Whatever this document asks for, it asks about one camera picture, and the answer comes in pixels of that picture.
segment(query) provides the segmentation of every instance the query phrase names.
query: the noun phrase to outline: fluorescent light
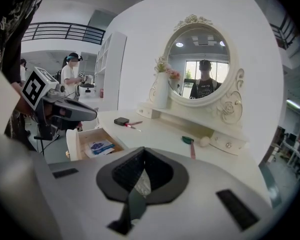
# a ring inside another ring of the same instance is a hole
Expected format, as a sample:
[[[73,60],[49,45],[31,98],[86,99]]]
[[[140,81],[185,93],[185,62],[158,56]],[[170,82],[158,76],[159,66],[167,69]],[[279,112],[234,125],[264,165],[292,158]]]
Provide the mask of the fluorescent light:
[[[286,102],[288,102],[290,105],[292,105],[293,107],[295,107],[296,109],[300,110],[300,106],[297,103],[294,103],[292,100],[287,99]]]

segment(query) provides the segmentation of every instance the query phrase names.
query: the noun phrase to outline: person wearing cap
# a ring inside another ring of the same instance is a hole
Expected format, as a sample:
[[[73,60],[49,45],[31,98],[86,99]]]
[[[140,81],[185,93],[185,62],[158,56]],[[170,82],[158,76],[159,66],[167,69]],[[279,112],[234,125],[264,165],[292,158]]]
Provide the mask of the person wearing cap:
[[[197,79],[192,86],[190,99],[200,99],[212,94],[216,91],[221,83],[210,77],[212,63],[209,60],[203,59],[199,62],[199,70],[201,78]]]
[[[23,87],[25,85],[26,82],[26,65],[27,65],[27,61],[22,58],[20,60],[20,86]]]
[[[82,57],[75,52],[65,57],[62,64],[60,83],[65,87],[65,96],[74,99],[76,97],[76,84],[82,81],[82,77],[75,77],[74,67],[76,67]]]

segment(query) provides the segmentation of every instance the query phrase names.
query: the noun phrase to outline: black t-shirt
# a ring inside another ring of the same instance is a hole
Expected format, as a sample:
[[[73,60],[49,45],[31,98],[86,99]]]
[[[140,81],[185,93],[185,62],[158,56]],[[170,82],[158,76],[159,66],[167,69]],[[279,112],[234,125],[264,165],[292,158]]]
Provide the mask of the black t-shirt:
[[[0,0],[0,69],[11,84],[20,81],[21,40],[36,11],[34,6],[39,6],[36,0]],[[32,147],[15,113],[5,134]]]
[[[216,87],[213,86],[212,78],[209,78],[206,81],[200,80],[199,85],[197,86],[196,83],[193,83],[190,99],[200,99],[212,94],[215,90],[217,90],[221,86],[220,82],[216,83]]]

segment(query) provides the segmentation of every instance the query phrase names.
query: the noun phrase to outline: mirror frame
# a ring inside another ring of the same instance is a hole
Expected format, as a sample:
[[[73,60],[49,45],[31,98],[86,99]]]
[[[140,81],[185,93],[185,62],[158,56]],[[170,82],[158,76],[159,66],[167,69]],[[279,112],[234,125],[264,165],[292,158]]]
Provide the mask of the mirror frame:
[[[196,15],[190,15],[185,18],[184,21],[180,21],[178,25],[174,28],[174,33],[170,37],[169,41],[167,42],[167,45],[164,50],[164,58],[166,59],[167,63],[168,62],[168,56],[171,50],[171,47],[173,46],[174,42],[176,39],[182,35],[184,32],[192,30],[192,29],[208,29],[209,31],[216,33],[220,37],[224,39],[224,44],[227,49],[228,57],[229,57],[229,70],[228,70],[228,75],[225,78],[224,82],[221,84],[221,86],[214,91],[212,94],[203,97],[203,98],[198,98],[198,99],[189,99],[180,96],[177,94],[170,86],[169,84],[169,97],[177,102],[180,105],[186,106],[186,107],[204,107],[207,105],[210,105],[212,103],[217,102],[220,100],[224,95],[226,95],[227,91],[231,88],[233,85],[234,81],[236,80],[236,75],[238,72],[238,55],[237,51],[235,48],[234,43],[231,41],[229,36],[225,31],[223,31],[221,28],[213,25],[211,20],[208,20],[203,17],[197,17]]]

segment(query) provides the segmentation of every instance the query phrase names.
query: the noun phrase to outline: metal railing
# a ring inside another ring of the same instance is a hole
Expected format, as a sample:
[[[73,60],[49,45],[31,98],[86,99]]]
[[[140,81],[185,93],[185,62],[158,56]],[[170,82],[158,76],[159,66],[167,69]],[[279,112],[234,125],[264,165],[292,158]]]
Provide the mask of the metal railing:
[[[294,39],[299,35],[297,28],[292,19],[286,14],[283,18],[281,26],[270,24],[276,42],[280,48],[288,49]]]
[[[104,35],[104,30],[87,25],[68,22],[38,22],[29,25],[22,41],[71,39],[101,45]]]

